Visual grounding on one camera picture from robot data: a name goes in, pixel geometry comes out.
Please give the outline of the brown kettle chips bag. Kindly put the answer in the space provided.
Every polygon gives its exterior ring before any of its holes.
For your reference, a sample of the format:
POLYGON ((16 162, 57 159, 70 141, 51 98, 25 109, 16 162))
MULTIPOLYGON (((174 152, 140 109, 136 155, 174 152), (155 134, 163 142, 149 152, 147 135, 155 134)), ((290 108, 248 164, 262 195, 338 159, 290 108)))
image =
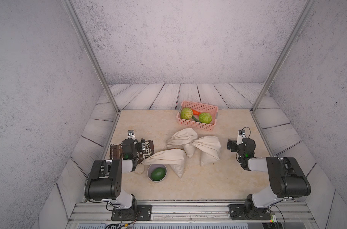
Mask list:
POLYGON ((121 144, 111 144, 110 145, 110 159, 131 159, 136 157, 137 164, 140 164, 144 159, 149 158, 154 155, 154 143, 152 140, 146 141, 147 143, 147 156, 139 156, 136 150, 135 144, 138 140, 125 139, 121 144))

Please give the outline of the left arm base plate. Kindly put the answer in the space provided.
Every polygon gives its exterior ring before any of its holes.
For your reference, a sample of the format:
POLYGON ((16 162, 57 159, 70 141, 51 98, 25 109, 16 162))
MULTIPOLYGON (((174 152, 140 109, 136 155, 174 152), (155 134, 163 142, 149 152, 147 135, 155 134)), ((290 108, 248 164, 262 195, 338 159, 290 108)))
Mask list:
POLYGON ((112 221, 150 221, 152 205, 132 205, 129 209, 112 211, 112 221))

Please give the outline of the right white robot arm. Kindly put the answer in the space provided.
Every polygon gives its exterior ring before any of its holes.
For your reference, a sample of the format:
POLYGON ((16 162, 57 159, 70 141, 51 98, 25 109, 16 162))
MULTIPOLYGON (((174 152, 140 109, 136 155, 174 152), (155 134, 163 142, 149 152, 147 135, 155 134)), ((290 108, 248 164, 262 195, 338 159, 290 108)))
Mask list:
POLYGON ((230 204, 231 220, 269 220, 274 222, 270 208, 289 198, 308 196, 311 185, 293 157, 255 157, 255 141, 228 139, 227 149, 237 153, 240 166, 246 171, 265 172, 269 186, 249 194, 244 204, 230 204))

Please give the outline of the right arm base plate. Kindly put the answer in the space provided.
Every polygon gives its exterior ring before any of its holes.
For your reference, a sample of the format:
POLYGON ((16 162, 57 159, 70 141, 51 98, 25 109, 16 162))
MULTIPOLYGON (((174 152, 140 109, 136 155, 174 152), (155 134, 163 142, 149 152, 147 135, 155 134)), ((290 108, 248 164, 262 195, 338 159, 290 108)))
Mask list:
POLYGON ((271 220, 269 209, 259 209, 245 204, 230 204, 229 214, 231 220, 271 220))

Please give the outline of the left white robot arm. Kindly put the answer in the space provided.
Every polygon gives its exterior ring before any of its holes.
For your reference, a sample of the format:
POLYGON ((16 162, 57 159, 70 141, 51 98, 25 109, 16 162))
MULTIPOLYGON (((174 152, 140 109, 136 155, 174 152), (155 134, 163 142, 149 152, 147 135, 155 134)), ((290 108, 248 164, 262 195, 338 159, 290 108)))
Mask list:
POLYGON ((113 215, 123 220, 137 217, 139 210, 134 195, 122 189, 122 174, 135 171, 143 157, 145 140, 122 141, 122 158, 96 160, 86 181, 84 195, 90 202, 111 205, 113 215))

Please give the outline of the beige cloth bag front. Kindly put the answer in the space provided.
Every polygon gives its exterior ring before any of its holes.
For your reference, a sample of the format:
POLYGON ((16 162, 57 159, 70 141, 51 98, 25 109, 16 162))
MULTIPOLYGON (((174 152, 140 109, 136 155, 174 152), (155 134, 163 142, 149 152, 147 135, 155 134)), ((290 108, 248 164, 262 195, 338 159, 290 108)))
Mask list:
POLYGON ((135 174, 142 174, 144 166, 149 165, 169 165, 175 174, 182 178, 185 171, 185 162, 187 156, 182 149, 170 149, 155 153, 147 159, 144 159, 136 168, 135 174))

